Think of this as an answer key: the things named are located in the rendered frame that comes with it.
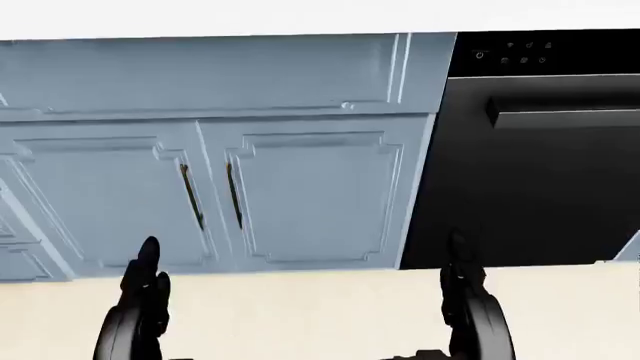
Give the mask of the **blue-grey cabinet drawer front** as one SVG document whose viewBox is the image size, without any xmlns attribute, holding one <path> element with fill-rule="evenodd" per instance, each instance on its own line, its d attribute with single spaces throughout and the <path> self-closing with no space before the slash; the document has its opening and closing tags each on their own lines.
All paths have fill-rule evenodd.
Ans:
<svg viewBox="0 0 640 360">
<path fill-rule="evenodd" d="M 452 33 L 0 41 L 0 121 L 435 113 Z"/>
</svg>

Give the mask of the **black dishwasher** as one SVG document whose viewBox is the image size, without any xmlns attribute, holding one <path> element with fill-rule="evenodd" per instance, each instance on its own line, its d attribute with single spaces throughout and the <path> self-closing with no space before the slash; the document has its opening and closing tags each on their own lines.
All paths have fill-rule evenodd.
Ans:
<svg viewBox="0 0 640 360">
<path fill-rule="evenodd" d="M 402 269 L 459 230 L 484 266 L 640 260 L 640 127 L 496 129 L 490 98 L 640 95 L 640 29 L 462 32 Z"/>
</svg>

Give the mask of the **blue-grey cabinet door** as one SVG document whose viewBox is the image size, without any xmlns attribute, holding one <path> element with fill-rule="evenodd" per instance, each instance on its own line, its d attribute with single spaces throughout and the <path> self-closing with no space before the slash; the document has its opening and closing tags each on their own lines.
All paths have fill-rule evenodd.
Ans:
<svg viewBox="0 0 640 360">
<path fill-rule="evenodd" d="M 397 268 L 434 120 L 418 114 L 200 121 L 235 268 Z"/>
<path fill-rule="evenodd" d="M 180 164 L 189 167 L 204 230 Z M 0 127 L 0 179 L 78 277 L 121 275 L 150 236 L 166 272 L 221 269 L 203 165 L 196 129 L 185 122 Z"/>
<path fill-rule="evenodd" d="M 73 278 L 69 264 L 0 179 L 0 283 Z"/>
</svg>

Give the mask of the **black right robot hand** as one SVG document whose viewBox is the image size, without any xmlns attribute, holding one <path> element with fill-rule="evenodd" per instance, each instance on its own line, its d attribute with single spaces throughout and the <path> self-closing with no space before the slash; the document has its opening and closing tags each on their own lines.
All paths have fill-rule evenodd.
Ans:
<svg viewBox="0 0 640 360">
<path fill-rule="evenodd" d="M 446 242 L 447 263 L 440 270 L 441 311 L 451 328 L 451 360 L 516 360 L 504 312 L 485 286 L 486 272 L 474 246 L 459 230 Z"/>
</svg>

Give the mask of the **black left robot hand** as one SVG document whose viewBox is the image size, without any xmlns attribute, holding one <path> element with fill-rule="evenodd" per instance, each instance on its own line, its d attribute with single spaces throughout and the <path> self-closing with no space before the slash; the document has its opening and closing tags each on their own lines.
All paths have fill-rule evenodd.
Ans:
<svg viewBox="0 0 640 360">
<path fill-rule="evenodd" d="M 160 243 L 154 236 L 130 260 L 121 295 L 101 326 L 92 360 L 163 360 L 159 338 L 169 323 L 171 281 L 158 270 Z"/>
</svg>

